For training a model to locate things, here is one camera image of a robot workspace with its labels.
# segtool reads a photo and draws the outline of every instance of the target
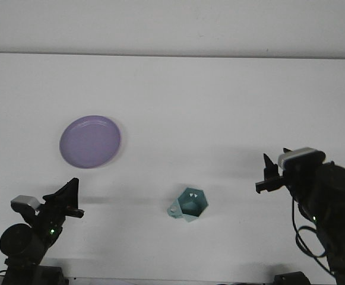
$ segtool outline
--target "purple plate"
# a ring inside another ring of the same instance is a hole
[[[112,159],[120,143],[121,133],[112,120],[86,116],[65,129],[60,139],[60,152],[75,167],[94,168]]]

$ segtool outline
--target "white wall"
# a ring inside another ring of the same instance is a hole
[[[0,51],[345,57],[345,1],[0,1]]]

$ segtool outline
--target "hexagonal cup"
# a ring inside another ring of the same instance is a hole
[[[186,188],[168,208],[167,212],[173,218],[184,218],[186,221],[196,220],[208,207],[203,190]]]

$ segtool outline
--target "white table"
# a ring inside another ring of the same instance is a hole
[[[93,114],[123,144],[77,169],[59,138]],[[296,248],[288,191],[254,189],[263,152],[304,146],[345,167],[345,60],[0,54],[0,235],[22,222],[12,198],[78,177],[86,214],[43,260],[66,276],[270,282],[300,270],[332,283]],[[209,202],[192,223],[166,213],[187,186]]]

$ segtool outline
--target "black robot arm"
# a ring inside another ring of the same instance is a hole
[[[256,183],[257,192],[287,187],[300,213],[315,225],[337,284],[345,285],[345,168],[323,163],[325,153],[313,148],[285,148],[278,158],[283,175],[277,164],[264,159],[265,180]]]

